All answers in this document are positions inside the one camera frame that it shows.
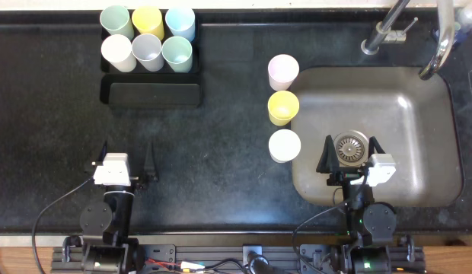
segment faucet handle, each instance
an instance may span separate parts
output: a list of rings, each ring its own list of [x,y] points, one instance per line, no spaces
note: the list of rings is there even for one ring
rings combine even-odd
[[[414,18],[413,21],[405,28],[405,30],[390,30],[385,37],[383,43],[405,43],[407,31],[419,20]]]

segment faucet base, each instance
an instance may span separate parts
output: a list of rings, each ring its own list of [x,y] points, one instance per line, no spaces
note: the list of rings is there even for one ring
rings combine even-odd
[[[378,50],[380,49],[380,47],[378,47],[377,49],[375,50],[369,50],[369,49],[366,49],[365,47],[365,44],[366,44],[366,39],[363,40],[363,42],[361,43],[361,50],[367,54],[367,55],[375,55],[378,53]]]

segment white cup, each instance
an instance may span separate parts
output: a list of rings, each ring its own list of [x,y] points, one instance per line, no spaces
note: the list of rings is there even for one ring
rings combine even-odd
[[[130,40],[135,36],[129,12],[123,6],[113,5],[105,8],[100,13],[100,24],[111,35],[121,34]]]
[[[269,85],[275,91],[286,91],[298,75],[298,63],[287,54],[273,57],[268,63]]]
[[[192,68],[192,45],[183,37],[170,37],[161,46],[161,54],[174,72],[189,72]]]
[[[174,36],[190,42],[196,37],[196,15],[190,8],[171,8],[165,15],[165,22]]]
[[[109,36],[102,42],[100,53],[120,72],[131,72],[136,67],[136,58],[131,53],[131,42],[121,34]]]
[[[163,68],[164,60],[161,55],[161,42],[153,34],[141,34],[132,41],[132,54],[150,72]]]
[[[300,138],[297,133],[280,129],[272,134],[268,141],[269,154],[277,163],[293,160],[300,152]]]

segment stainless steel sink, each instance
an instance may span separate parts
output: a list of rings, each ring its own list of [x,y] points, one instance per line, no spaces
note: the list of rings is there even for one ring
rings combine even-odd
[[[310,68],[292,84],[300,101],[292,130],[302,150],[292,163],[300,195],[331,205],[335,187],[315,169],[326,135],[356,130],[375,136],[391,153],[397,172],[373,188],[377,201],[394,206],[446,206],[462,188],[451,99],[437,75],[423,81],[418,68]],[[342,200],[341,192],[336,202]]]

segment wooden table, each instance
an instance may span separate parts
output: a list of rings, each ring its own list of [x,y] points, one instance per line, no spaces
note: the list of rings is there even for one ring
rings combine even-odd
[[[49,269],[53,248],[39,247],[40,262]],[[424,247],[428,274],[472,273],[472,247]],[[31,247],[0,247],[1,274],[38,273]]]

